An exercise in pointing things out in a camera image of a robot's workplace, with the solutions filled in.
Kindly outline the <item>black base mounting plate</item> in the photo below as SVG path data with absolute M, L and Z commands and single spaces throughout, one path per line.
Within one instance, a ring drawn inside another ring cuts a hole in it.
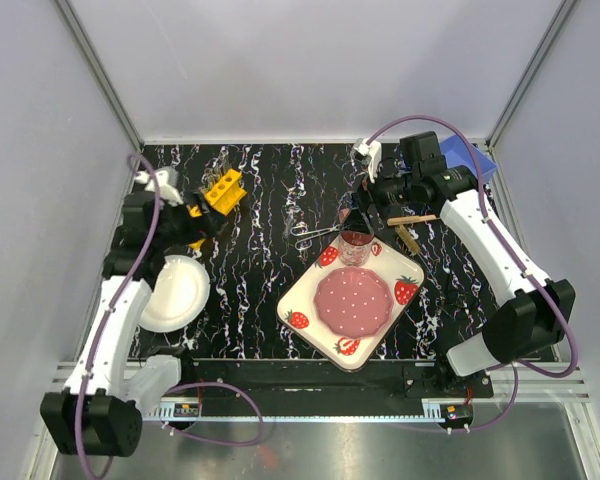
M 233 385 L 267 417 L 422 416 L 423 400 L 491 399 L 485 373 L 440 390 L 431 361 L 370 360 L 345 372 L 325 360 L 207 359 L 183 367 L 182 381 Z

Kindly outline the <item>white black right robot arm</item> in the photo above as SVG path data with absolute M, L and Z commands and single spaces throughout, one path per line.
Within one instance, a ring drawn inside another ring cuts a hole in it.
M 432 131 L 401 139 L 400 148 L 409 171 L 382 177 L 380 142 L 364 138 L 354 144 L 352 157 L 367 169 L 354 194 L 355 206 L 360 211 L 375 207 L 382 216 L 409 202 L 429 206 L 477 261 L 498 305 L 478 333 L 443 353 L 433 374 L 437 390 L 456 396 L 482 370 L 571 341 L 573 286 L 552 280 L 516 243 L 489 208 L 476 175 L 465 165 L 448 166 Z

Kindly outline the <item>pink patterned mug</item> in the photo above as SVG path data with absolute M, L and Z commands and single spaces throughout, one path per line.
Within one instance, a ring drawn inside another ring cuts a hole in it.
M 338 257 L 347 266 L 361 266 L 371 253 L 374 236 L 354 232 L 341 232 L 338 236 Z

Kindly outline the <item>strawberry print white tray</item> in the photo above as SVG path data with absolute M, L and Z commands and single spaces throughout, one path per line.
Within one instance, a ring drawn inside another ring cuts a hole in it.
M 363 265 L 346 265 L 335 239 L 280 298 L 276 314 L 336 367 L 355 372 L 374 355 L 424 280 L 418 263 L 380 240 Z

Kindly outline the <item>white round dish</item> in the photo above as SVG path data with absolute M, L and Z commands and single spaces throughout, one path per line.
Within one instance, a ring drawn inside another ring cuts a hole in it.
M 203 311 L 210 295 L 210 277 L 194 258 L 169 255 L 145 306 L 139 326 L 154 333 L 186 327 Z

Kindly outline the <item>blue plastic box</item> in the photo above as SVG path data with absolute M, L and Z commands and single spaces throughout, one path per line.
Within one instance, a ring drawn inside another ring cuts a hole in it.
M 441 153 L 445 156 L 448 168 L 459 166 L 467 167 L 475 177 L 478 177 L 475 161 L 478 162 L 482 173 L 484 184 L 488 184 L 497 171 L 497 165 L 488 156 L 486 156 L 476 146 L 472 146 L 472 153 L 469 152 L 464 142 L 453 135 L 440 143 Z

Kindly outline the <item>wooden test tube clamp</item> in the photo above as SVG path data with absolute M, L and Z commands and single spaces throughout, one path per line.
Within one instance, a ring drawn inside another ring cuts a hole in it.
M 436 215 L 413 215 L 413 216 L 401 216 L 401 217 L 392 217 L 387 220 L 387 225 L 389 227 L 397 227 L 400 225 L 410 225 L 416 223 L 430 222 L 437 220 L 438 217 Z

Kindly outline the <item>yellow test tube rack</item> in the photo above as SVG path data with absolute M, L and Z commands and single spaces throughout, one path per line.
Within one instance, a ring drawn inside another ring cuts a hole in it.
M 226 175 L 221 175 L 209 191 L 204 188 L 202 182 L 200 191 L 211 205 L 225 216 L 235 210 L 247 195 L 243 187 L 242 173 L 233 168 Z

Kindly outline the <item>pink polka dot plate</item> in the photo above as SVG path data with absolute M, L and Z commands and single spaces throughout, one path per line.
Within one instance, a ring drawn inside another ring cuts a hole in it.
M 314 295 L 318 319 L 334 334 L 360 339 L 376 335 L 392 318 L 388 284 L 372 270 L 343 267 L 322 279 Z

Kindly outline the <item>clear glass test tube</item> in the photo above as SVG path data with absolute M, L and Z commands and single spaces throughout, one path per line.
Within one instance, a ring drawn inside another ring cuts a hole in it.
M 229 153 L 227 151 L 221 151 L 218 160 L 221 175 L 224 176 L 231 169 Z
M 221 174 L 218 170 L 213 168 L 206 168 L 202 176 L 204 188 L 207 191 L 211 190 L 220 178 Z

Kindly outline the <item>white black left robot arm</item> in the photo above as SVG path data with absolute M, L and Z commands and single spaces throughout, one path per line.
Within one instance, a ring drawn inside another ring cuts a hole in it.
M 196 372 L 165 350 L 130 379 L 128 353 L 141 314 L 175 246 L 213 238 L 227 222 L 199 192 L 170 205 L 151 191 L 126 196 L 102 268 L 100 304 L 73 372 L 58 392 L 44 394 L 40 414 L 64 455 L 128 457 L 137 448 L 142 421 L 169 390 L 195 386 Z

